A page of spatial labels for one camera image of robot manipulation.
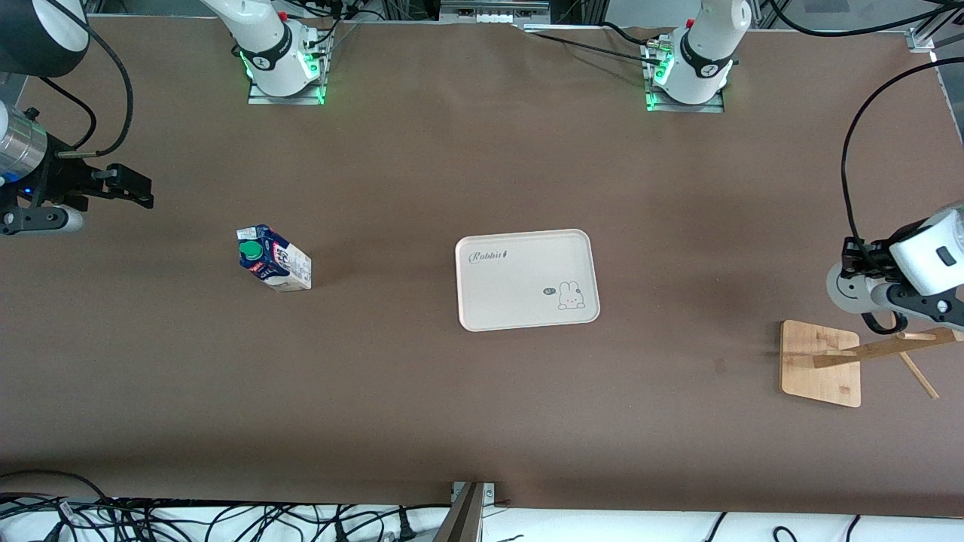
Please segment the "wooden base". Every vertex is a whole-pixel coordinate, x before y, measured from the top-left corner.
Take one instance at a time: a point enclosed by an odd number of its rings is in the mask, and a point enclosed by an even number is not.
[[[857,334],[794,320],[780,326],[780,389],[790,395],[860,406],[860,362],[814,368],[814,356],[860,344]]]

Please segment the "silver metal cylinder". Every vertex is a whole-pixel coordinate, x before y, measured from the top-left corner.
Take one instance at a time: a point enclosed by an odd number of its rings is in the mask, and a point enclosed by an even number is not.
[[[0,184],[4,184],[21,180],[40,165],[47,152],[47,132],[10,105],[0,105]]]

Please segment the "white tray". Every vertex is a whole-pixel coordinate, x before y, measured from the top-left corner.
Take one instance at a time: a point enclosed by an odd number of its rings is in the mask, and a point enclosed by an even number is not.
[[[582,230],[466,237],[455,245],[455,275],[469,331],[584,324],[600,314]]]

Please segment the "wooden stand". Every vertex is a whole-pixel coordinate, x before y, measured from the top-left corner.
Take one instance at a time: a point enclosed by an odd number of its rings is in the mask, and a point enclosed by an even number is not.
[[[860,362],[897,354],[936,399],[937,392],[907,352],[962,340],[964,333],[935,328],[860,344],[853,332],[785,320],[780,327],[780,388],[790,395],[859,407]]]

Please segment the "brown table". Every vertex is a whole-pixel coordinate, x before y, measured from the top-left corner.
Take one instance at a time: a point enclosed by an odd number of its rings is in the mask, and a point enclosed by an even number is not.
[[[896,358],[865,364],[859,409],[777,386],[783,319],[872,339],[823,283],[846,127],[926,61],[902,36],[751,33],[714,116],[649,113],[638,65],[509,26],[366,25],[325,106],[271,107],[246,105],[217,20],[94,25],[137,100],[101,165],[151,176],[157,205],[3,240],[3,468],[128,496],[437,501],[480,478],[517,506],[964,512],[959,347],[915,358],[936,401]],[[106,56],[62,84],[112,141]],[[83,131],[36,82],[19,105]],[[862,232],[961,199],[962,166],[935,74],[901,83],[854,141]],[[312,256],[313,290],[238,266],[234,230],[262,222]],[[564,228],[592,238],[596,322],[460,327],[460,238]]]

